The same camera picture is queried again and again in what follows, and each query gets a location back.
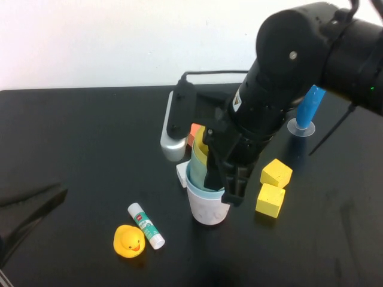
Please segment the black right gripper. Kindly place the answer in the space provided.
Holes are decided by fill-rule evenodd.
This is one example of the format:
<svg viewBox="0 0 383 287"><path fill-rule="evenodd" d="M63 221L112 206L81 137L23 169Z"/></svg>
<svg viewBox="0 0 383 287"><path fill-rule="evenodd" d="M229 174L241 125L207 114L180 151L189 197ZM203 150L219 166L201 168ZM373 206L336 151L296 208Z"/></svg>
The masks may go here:
<svg viewBox="0 0 383 287"><path fill-rule="evenodd" d="M254 131L243 129L227 117L220 124L207 127L206 145L209 152L204 187L224 188L221 201L240 206L254 165L274 136L275 128L267 120L256 122Z"/></svg>

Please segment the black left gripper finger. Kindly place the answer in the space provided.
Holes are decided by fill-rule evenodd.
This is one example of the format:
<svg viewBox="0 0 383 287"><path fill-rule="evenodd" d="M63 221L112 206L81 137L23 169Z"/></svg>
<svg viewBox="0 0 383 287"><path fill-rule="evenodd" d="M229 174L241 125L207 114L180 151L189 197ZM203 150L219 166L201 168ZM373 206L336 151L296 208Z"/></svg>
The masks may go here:
<svg viewBox="0 0 383 287"><path fill-rule="evenodd" d="M61 183L57 182L57 183L45 185L43 187L34 188L29 191L23 191L13 196L1 197L1 207L20 203L22 201L28 200L34 196L50 191L51 189L59 187L59 186L61 186Z"/></svg>
<svg viewBox="0 0 383 287"><path fill-rule="evenodd" d="M14 229L1 236L1 266L6 265L9 258L20 246L29 233L52 211L61 205L68 193L67 188L61 188L57 194L47 200L37 210L33 211Z"/></svg>

